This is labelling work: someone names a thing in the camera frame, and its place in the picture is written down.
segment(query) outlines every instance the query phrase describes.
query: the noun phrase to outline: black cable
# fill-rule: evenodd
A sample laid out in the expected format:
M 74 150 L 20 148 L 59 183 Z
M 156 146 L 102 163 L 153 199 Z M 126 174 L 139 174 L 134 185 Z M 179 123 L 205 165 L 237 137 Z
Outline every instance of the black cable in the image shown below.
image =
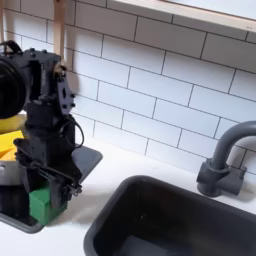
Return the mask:
M 68 120 L 69 120 L 70 122 L 72 122 L 75 126 L 77 126 L 77 128 L 80 130 L 81 135 L 82 135 L 82 142 L 81 142 L 80 145 L 74 146 L 74 145 L 72 145 L 72 143 L 70 143 L 70 141 L 68 140 L 67 136 L 66 136 L 65 138 L 66 138 L 68 144 L 71 145 L 72 147 L 75 147 L 75 149 L 81 148 L 81 147 L 83 146 L 83 144 L 84 144 L 84 141 L 85 141 L 83 129 L 82 129 L 81 126 L 77 123 L 77 121 L 76 121 L 75 119 L 73 119 L 73 118 L 68 118 Z

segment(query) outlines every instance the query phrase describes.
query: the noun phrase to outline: sink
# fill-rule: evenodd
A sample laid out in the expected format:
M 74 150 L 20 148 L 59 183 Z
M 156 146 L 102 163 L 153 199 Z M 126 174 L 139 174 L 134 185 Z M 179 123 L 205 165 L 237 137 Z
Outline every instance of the sink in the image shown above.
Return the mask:
M 255 256 L 256 215 L 136 176 L 96 218 L 84 249 L 86 256 Z

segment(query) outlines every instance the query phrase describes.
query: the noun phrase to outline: faucet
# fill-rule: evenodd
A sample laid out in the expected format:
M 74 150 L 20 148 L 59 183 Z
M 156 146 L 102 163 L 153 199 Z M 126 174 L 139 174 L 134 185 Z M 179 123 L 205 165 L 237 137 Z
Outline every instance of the faucet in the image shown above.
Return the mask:
M 249 136 L 256 136 L 256 121 L 235 125 L 222 135 L 213 157 L 202 163 L 200 168 L 197 189 L 201 194 L 218 197 L 222 192 L 236 196 L 240 193 L 246 168 L 236 172 L 226 162 L 234 144 Z

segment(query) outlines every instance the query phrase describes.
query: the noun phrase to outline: countertop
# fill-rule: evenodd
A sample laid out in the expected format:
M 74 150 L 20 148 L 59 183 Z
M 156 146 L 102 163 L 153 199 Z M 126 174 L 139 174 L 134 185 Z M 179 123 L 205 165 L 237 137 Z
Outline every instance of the countertop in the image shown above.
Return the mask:
M 3 256 L 84 256 L 83 239 L 92 221 L 118 185 L 134 175 L 148 175 L 198 193 L 196 174 L 89 139 L 86 146 L 104 159 L 83 183 L 83 193 L 73 198 L 68 210 L 38 234 L 28 235 L 0 223 Z M 238 198 L 221 196 L 225 204 L 256 214 L 256 194 L 242 191 Z

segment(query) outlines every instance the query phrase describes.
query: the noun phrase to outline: green block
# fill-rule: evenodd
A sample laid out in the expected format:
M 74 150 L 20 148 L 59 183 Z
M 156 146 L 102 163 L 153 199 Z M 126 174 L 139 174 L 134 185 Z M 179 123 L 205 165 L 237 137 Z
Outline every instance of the green block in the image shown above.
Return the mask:
M 41 225 L 45 226 L 67 209 L 68 203 L 58 209 L 50 204 L 50 188 L 43 187 L 29 194 L 30 216 L 35 218 Z

